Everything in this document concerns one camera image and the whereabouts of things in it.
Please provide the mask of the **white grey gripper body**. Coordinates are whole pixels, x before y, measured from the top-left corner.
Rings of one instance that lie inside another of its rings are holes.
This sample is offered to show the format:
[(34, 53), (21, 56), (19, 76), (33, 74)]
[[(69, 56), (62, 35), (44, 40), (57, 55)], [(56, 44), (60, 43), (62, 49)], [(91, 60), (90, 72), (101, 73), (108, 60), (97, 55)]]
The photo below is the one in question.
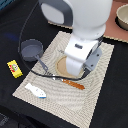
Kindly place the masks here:
[(64, 51), (67, 72), (78, 76), (81, 70), (93, 71), (102, 55), (100, 45), (100, 40), (80, 40), (72, 35)]

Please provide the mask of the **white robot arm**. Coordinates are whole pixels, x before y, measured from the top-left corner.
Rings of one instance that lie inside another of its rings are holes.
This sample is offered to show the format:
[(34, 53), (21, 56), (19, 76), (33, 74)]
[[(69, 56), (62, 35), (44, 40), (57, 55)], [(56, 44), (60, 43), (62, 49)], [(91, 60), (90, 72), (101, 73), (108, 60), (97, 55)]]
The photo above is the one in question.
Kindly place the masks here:
[(113, 0), (39, 0), (45, 18), (72, 27), (66, 69), (77, 76), (102, 42)]

